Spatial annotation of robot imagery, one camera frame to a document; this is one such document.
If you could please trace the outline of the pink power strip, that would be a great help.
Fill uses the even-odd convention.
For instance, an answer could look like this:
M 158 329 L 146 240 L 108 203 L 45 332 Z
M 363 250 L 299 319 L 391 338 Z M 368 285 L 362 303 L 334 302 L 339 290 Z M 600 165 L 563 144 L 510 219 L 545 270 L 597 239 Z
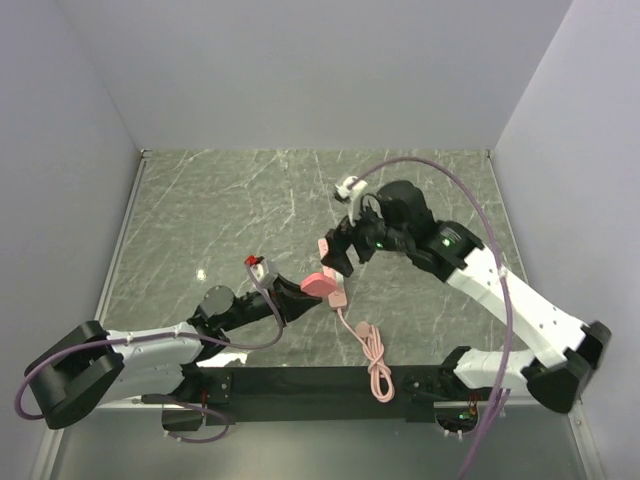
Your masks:
M 323 259 L 329 251 L 325 238 L 318 240 L 318 248 L 320 258 Z M 323 273 L 335 283 L 335 289 L 328 297 L 329 306 L 334 310 L 345 308 L 348 304 L 348 299 L 344 286 L 344 277 L 339 272 L 327 266 L 323 266 Z

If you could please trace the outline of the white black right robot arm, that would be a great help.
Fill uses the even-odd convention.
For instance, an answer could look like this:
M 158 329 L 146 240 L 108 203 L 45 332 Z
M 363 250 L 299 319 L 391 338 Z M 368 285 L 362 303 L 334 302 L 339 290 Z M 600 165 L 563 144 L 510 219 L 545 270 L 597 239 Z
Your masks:
M 503 322 L 508 339 L 524 342 L 521 351 L 457 349 L 448 358 L 452 366 L 438 377 L 444 395 L 460 399 L 499 380 L 502 388 L 528 393 L 555 413 L 572 410 L 610 344 L 605 324 L 568 314 L 497 265 L 494 249 L 462 224 L 435 219 L 422 191 L 407 180 L 372 192 L 350 176 L 335 186 L 334 196 L 347 214 L 325 236 L 324 266 L 348 277 L 354 271 L 349 248 L 360 263 L 379 251 L 400 253 Z

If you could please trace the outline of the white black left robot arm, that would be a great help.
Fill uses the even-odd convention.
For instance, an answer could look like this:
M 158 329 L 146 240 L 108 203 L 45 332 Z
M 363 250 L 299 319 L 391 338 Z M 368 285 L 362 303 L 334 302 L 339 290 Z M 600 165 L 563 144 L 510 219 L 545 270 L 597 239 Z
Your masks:
M 40 409 L 35 419 L 52 430 L 69 427 L 115 400 L 166 395 L 186 402 L 199 392 L 199 362 L 235 345 L 229 331 L 267 317 L 284 328 L 321 302 L 277 276 L 242 296 L 214 286 L 190 318 L 170 327 L 116 331 L 88 321 L 25 369 L 18 392 L 33 394 Z

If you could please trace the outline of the red square plug adapter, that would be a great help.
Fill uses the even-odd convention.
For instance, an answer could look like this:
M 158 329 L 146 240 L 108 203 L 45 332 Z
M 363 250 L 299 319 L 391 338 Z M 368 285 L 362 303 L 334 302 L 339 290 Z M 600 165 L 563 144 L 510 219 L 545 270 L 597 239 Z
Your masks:
M 313 297 L 328 298 L 338 289 L 336 280 L 322 272 L 315 272 L 300 283 L 300 290 Z

